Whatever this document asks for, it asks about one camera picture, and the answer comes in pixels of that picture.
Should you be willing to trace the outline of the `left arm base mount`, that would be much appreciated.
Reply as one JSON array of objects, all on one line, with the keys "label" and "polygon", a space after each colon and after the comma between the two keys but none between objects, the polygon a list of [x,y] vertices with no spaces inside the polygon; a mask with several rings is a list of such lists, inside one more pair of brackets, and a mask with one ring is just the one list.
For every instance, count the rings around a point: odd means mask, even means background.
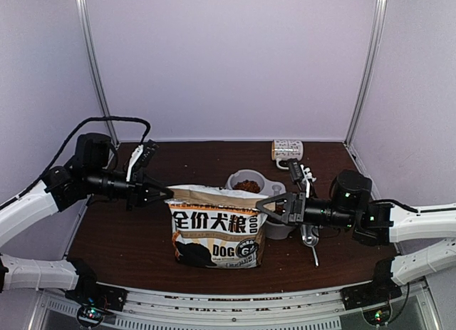
[{"label": "left arm base mount", "polygon": [[125,289],[99,284],[96,284],[95,292],[89,297],[84,297],[82,292],[76,290],[63,292],[67,299],[80,305],[76,320],[87,329],[101,325],[115,311],[122,311],[128,294]]}]

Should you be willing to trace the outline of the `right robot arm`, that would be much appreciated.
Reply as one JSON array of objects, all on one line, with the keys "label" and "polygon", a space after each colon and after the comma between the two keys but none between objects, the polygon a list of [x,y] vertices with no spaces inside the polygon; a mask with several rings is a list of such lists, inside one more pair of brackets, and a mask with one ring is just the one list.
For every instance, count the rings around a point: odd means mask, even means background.
[{"label": "right robot arm", "polygon": [[365,295],[382,301],[414,279],[455,266],[455,205],[411,207],[395,200],[372,200],[371,179],[344,170],[331,186],[330,200],[311,196],[310,186],[295,179],[299,192],[260,200],[256,208],[285,225],[312,225],[351,230],[352,238],[367,246],[397,244],[413,239],[437,243],[407,255],[377,263]]}]

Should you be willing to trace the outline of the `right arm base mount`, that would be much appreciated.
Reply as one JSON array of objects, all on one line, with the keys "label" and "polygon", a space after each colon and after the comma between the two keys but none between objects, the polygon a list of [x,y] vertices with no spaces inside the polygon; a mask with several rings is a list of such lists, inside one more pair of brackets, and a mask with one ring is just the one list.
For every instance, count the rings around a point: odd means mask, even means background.
[{"label": "right arm base mount", "polygon": [[361,309],[364,321],[377,328],[393,320],[391,302],[403,295],[402,289],[394,283],[374,282],[344,287],[340,293],[346,311]]}]

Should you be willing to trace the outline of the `metal scoop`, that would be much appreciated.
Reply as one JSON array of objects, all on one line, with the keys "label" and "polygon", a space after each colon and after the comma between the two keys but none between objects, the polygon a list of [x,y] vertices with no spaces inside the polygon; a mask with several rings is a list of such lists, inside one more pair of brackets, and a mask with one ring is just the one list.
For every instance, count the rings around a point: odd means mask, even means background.
[{"label": "metal scoop", "polygon": [[319,232],[317,226],[312,225],[302,225],[300,227],[301,231],[301,241],[307,247],[309,247],[313,254],[313,260],[315,267],[319,267],[318,255],[316,252],[316,245],[319,241]]}]

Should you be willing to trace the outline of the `dog food bag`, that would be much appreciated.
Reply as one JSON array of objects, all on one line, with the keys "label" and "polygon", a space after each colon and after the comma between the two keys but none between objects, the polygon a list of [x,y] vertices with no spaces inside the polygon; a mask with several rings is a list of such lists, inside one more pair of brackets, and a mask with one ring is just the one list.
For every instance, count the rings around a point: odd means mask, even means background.
[{"label": "dog food bag", "polygon": [[256,203],[266,195],[204,185],[174,185],[170,189],[173,198],[166,203],[177,262],[213,269],[261,265],[267,215]]}]

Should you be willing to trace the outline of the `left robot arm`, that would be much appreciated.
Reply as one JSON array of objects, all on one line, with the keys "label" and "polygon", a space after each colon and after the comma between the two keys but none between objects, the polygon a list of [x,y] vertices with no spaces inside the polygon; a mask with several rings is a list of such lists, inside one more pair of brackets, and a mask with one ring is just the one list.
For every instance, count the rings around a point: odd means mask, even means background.
[{"label": "left robot arm", "polygon": [[[117,151],[108,135],[87,133],[78,137],[73,157],[47,170],[29,191],[1,206],[1,243],[6,244],[31,225],[91,195],[124,200],[126,207],[145,207],[172,198],[171,189],[148,177],[144,169],[155,154],[152,140],[137,146],[125,171],[108,168],[108,157]],[[1,256],[1,290],[62,289],[87,304],[102,299],[95,272],[81,259],[41,261]]]}]

